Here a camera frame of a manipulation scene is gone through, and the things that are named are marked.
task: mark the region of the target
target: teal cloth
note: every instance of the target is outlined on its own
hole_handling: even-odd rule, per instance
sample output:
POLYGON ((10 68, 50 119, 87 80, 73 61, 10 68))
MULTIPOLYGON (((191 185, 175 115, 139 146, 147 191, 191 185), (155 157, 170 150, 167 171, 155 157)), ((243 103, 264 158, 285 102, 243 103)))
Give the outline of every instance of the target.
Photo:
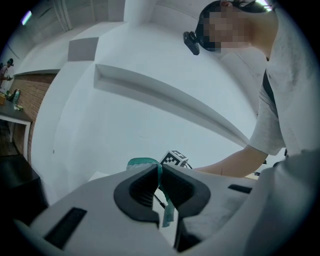
POLYGON ((162 187, 161 181, 162 181, 162 165, 155 159, 149 158, 149 157, 139 157, 139 158, 133 158, 131 159, 127 164, 127 170, 130 170, 131 168, 135 168, 141 165, 145 164, 156 164, 158 166, 158 188, 162 190, 164 193, 165 199, 168 203, 168 205, 164 209, 164 215, 163 215, 163 222, 162 227, 166 228, 170 226, 170 222, 174 221, 174 211, 175 207, 174 204, 171 202, 169 195, 166 193, 165 189, 162 187))

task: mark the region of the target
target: person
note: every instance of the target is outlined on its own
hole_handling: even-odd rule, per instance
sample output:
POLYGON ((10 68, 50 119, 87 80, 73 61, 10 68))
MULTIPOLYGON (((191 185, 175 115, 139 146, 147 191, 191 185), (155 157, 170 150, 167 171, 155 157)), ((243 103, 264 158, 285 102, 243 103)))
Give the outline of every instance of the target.
POLYGON ((266 11, 255 1, 214 1, 201 12, 195 35, 208 51, 261 50, 272 89, 271 97, 264 86, 260 88, 257 122, 247 146, 197 171, 245 177, 281 148, 289 156, 320 148, 319 65, 308 41, 281 6, 275 3, 266 11))
POLYGON ((7 61, 6 65, 4 65, 0 69, 0 88, 3 83, 3 81, 10 81, 12 77, 8 76, 8 69, 13 66, 14 60, 11 58, 7 61))

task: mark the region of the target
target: bottle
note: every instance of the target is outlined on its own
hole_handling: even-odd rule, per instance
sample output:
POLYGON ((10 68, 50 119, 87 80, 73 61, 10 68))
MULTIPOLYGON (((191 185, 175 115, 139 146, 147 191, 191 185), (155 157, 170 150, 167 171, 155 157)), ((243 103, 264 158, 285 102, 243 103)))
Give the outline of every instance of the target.
POLYGON ((13 106, 18 104, 19 96, 20 96, 20 90, 18 89, 18 90, 16 90, 14 98, 13 98, 13 106))

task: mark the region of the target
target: brick wall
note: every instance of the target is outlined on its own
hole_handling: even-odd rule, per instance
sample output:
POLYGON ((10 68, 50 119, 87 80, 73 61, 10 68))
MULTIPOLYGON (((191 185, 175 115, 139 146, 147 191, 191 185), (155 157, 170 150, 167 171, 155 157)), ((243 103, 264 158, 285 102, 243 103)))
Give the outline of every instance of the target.
MULTIPOLYGON (((32 119, 28 142, 28 162, 30 164, 32 136, 38 111, 42 100, 56 75, 57 74, 17 75, 14 77, 14 81, 10 88, 10 93, 13 93, 15 89, 20 90, 18 105, 23 106, 23 111, 32 119)), ((13 132, 13 141, 21 154, 24 152, 25 127, 26 126, 23 124, 16 123, 13 132)))

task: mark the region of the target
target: dark hair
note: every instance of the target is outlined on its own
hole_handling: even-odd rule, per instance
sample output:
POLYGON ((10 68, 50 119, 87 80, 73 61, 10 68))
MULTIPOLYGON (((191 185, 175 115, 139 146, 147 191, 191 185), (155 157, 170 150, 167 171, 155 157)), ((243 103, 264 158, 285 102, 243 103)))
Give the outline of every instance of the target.
MULTIPOLYGON (((208 4, 200 13, 199 16, 199 22, 195 29, 195 35, 197 38, 198 43, 206 50, 210 52, 215 52, 220 49, 220 46, 217 45, 214 42, 210 42, 210 39, 208 36, 204 36, 204 18, 209 18, 209 15, 211 12, 221 12, 221 6, 220 6, 221 0, 214 1, 210 4, 208 4)), ((239 10, 246 12, 246 13, 265 13, 267 10, 265 7, 256 2, 252 1, 247 3, 246 0, 234 0, 234 1, 228 1, 232 3, 232 5, 239 10)))

